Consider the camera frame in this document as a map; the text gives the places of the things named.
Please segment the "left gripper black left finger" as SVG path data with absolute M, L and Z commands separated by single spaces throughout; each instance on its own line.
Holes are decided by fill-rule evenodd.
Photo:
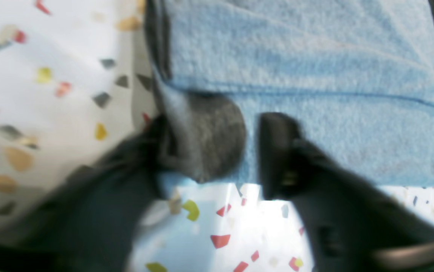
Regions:
M 137 224 L 164 198 L 157 155 L 167 119 L 121 143 L 0 228 L 0 272 L 122 272 Z

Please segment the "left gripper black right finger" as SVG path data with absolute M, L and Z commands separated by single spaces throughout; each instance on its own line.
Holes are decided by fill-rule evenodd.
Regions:
M 265 200 L 297 209 L 319 272 L 434 272 L 434 227 L 333 162 L 282 113 L 259 117 Z

